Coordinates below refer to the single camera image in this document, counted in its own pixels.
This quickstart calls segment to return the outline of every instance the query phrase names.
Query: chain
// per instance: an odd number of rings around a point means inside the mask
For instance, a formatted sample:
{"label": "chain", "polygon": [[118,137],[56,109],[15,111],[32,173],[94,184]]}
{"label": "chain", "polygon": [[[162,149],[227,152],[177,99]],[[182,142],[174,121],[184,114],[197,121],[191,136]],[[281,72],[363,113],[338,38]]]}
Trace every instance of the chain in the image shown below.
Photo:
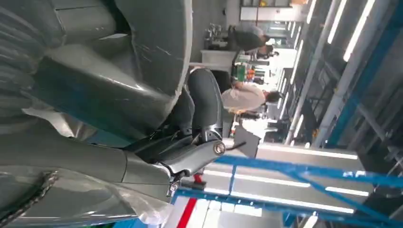
{"label": "chain", "polygon": [[46,173],[42,178],[42,186],[26,202],[21,203],[16,210],[11,210],[4,217],[0,218],[0,228],[8,225],[21,215],[25,214],[32,206],[44,198],[46,193],[58,179],[57,171]]}

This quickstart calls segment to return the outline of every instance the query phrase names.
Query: ceiling light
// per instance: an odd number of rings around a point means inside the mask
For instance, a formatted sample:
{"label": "ceiling light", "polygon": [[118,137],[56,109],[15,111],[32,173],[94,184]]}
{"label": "ceiling light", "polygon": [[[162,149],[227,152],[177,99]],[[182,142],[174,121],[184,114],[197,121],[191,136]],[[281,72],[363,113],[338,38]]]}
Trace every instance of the ceiling light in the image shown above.
{"label": "ceiling light", "polygon": [[249,181],[259,181],[259,182],[271,183],[271,184],[281,184],[281,185],[288,185],[288,186],[294,186],[294,187],[302,187],[302,188],[311,187],[311,185],[309,183],[301,183],[301,182],[295,182],[295,181],[279,180],[279,179],[272,179],[272,178],[265,178],[265,177],[241,175],[241,174],[235,174],[235,178],[242,179],[242,180],[249,180]]}
{"label": "ceiling light", "polygon": [[281,101],[283,100],[283,98],[280,98],[277,102],[277,109],[280,109],[281,106]]}
{"label": "ceiling light", "polygon": [[286,106],[287,106],[287,101],[288,101],[288,92],[286,94],[286,98],[284,99],[283,109],[281,110],[280,117],[279,117],[280,120],[283,119],[284,111],[285,111]]}
{"label": "ceiling light", "polygon": [[297,57],[295,58],[294,69],[293,69],[292,75],[291,75],[291,80],[290,80],[291,84],[294,83],[295,74],[297,73],[297,68],[298,68],[298,64],[299,64],[299,58],[301,57],[301,52],[302,52],[302,47],[303,46],[304,46],[304,41],[301,40],[301,43],[299,44],[299,48],[298,48],[298,52],[297,52]]}
{"label": "ceiling light", "polygon": [[286,86],[287,86],[287,79],[284,78],[283,87],[281,88],[281,93],[282,93],[282,94],[283,94],[284,91],[286,90]]}
{"label": "ceiling light", "polygon": [[293,38],[293,37],[294,37],[295,26],[296,26],[296,23],[295,23],[295,21],[294,21],[294,22],[293,22],[293,24],[292,24],[291,38]]}
{"label": "ceiling light", "polygon": [[281,199],[281,198],[275,198],[275,197],[253,195],[253,194],[243,193],[243,192],[233,191],[233,192],[231,192],[231,195],[237,196],[237,197],[245,197],[245,198],[249,198],[249,199],[257,199],[257,200],[262,200],[262,201],[267,201],[267,202],[301,206],[301,207],[306,207],[306,208],[315,208],[315,209],[317,208],[317,209],[331,210],[331,211],[337,211],[337,212],[343,212],[343,213],[349,213],[349,214],[354,213],[354,210],[350,209],[350,208],[342,208],[342,207],[335,207],[335,206],[323,205],[323,204],[318,204],[318,203],[309,203],[309,202],[296,201],[296,200],[290,200],[290,199]]}
{"label": "ceiling light", "polygon": [[336,13],[335,20],[333,21],[333,26],[332,26],[332,28],[331,28],[331,30],[330,30],[330,33],[329,33],[329,37],[327,38],[327,42],[328,42],[329,44],[332,43],[333,38],[335,37],[336,30],[337,30],[337,27],[338,27],[338,25],[339,25],[339,22],[340,22],[340,19],[341,19],[341,15],[343,15],[343,10],[344,10],[344,7],[345,7],[345,4],[346,4],[346,3],[347,3],[347,0],[341,0],[339,9],[337,10],[337,13]]}
{"label": "ceiling light", "polygon": [[312,15],[314,14],[315,5],[316,5],[316,0],[312,0],[311,7],[309,8],[309,13],[307,16],[307,24],[311,23]]}
{"label": "ceiling light", "polygon": [[311,216],[308,218],[308,221],[305,223],[304,228],[313,228],[317,222],[317,216]]}
{"label": "ceiling light", "polygon": [[286,28],[282,27],[270,27],[271,30],[286,30]]}
{"label": "ceiling light", "polygon": [[281,89],[281,87],[282,87],[282,84],[281,84],[281,83],[284,82],[284,81],[283,81],[283,78],[284,78],[285,73],[286,73],[286,71],[283,70],[283,72],[281,73],[281,77],[280,77],[279,80],[278,80],[278,85],[277,85],[277,90],[278,90],[278,91],[280,91],[280,89]]}
{"label": "ceiling light", "polygon": [[298,133],[299,133],[299,130],[301,129],[303,121],[304,121],[304,115],[301,115],[301,117],[299,118],[298,123],[297,123],[297,128],[295,129],[295,132],[294,132],[294,138],[296,138],[298,136]]}
{"label": "ceiling light", "polygon": [[375,0],[368,0],[368,2],[365,5],[364,11],[361,14],[360,20],[357,23],[357,27],[354,30],[350,43],[348,43],[347,49],[345,50],[343,59],[346,62],[350,59],[351,53],[353,52],[355,45],[357,44],[358,38],[360,37],[360,34],[363,31],[366,19],[367,19],[369,13],[371,12],[371,9],[372,9],[372,6],[374,6],[374,3],[375,3]]}
{"label": "ceiling light", "polygon": [[325,189],[326,191],[333,191],[333,192],[338,192],[338,193],[345,193],[345,194],[351,194],[351,195],[357,195],[357,196],[369,196],[369,192],[367,191],[358,191],[358,190],[351,190],[351,189],[341,189],[341,188],[335,188],[335,187],[327,187]]}
{"label": "ceiling light", "polygon": [[299,154],[307,154],[307,155],[332,157],[332,158],[344,158],[344,159],[352,159],[352,160],[358,159],[358,156],[354,155],[354,154],[314,151],[314,150],[307,150],[307,149],[296,148],[296,147],[290,148],[290,147],[286,147],[286,146],[277,146],[277,145],[267,144],[267,143],[259,144],[258,148],[274,150],[274,151],[281,151],[281,152],[288,152],[288,153],[299,153]]}
{"label": "ceiling light", "polygon": [[295,37],[294,49],[297,47],[299,35],[301,35],[301,26],[299,26],[299,28],[298,28],[297,37]]}

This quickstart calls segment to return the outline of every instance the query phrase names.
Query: man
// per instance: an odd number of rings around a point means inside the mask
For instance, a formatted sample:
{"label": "man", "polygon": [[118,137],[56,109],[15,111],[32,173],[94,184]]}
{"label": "man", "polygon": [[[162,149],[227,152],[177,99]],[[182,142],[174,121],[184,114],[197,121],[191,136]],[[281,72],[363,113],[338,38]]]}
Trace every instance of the man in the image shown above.
{"label": "man", "polygon": [[278,102],[281,98],[278,91],[268,92],[253,85],[245,85],[242,82],[232,83],[230,75],[226,71],[210,71],[205,69],[204,71],[201,71],[201,73],[213,73],[221,92],[224,108],[236,114],[241,114],[248,110],[254,110],[266,102]]}
{"label": "man", "polygon": [[263,47],[259,47],[257,51],[252,54],[256,54],[256,59],[268,59],[270,57],[279,56],[280,53],[278,51],[274,51],[272,45],[265,45]]}
{"label": "man", "polygon": [[254,110],[266,102],[278,102],[281,95],[278,91],[268,92],[253,85],[235,82],[233,88],[225,90],[221,97],[225,109],[240,114]]}
{"label": "man", "polygon": [[259,47],[264,47],[270,40],[270,37],[259,27],[245,24],[230,26],[229,37],[230,49],[234,49],[235,45],[244,51],[257,50]]}

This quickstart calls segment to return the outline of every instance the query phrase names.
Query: protective plastic cover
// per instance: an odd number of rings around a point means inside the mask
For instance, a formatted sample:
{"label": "protective plastic cover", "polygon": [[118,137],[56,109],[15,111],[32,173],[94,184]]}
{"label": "protective plastic cover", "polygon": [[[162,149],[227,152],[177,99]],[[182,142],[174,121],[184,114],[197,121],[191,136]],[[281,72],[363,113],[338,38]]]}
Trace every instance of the protective plastic cover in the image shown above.
{"label": "protective plastic cover", "polygon": [[77,227],[134,217],[159,225],[172,211],[171,204],[119,184],[70,170],[29,166],[0,166],[0,208],[11,210],[9,205],[20,203],[42,184],[44,174],[55,171],[57,180],[45,197],[9,227]]}

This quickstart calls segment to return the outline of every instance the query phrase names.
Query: metal bolt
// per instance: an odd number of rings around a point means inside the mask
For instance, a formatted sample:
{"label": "metal bolt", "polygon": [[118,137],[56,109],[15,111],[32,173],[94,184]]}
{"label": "metal bolt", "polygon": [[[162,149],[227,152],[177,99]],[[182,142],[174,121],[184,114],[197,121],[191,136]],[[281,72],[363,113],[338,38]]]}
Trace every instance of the metal bolt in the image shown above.
{"label": "metal bolt", "polygon": [[178,189],[178,185],[174,184],[169,188],[171,191],[176,191]]}
{"label": "metal bolt", "polygon": [[222,142],[219,142],[214,145],[214,152],[216,154],[222,154],[225,152],[225,145]]}

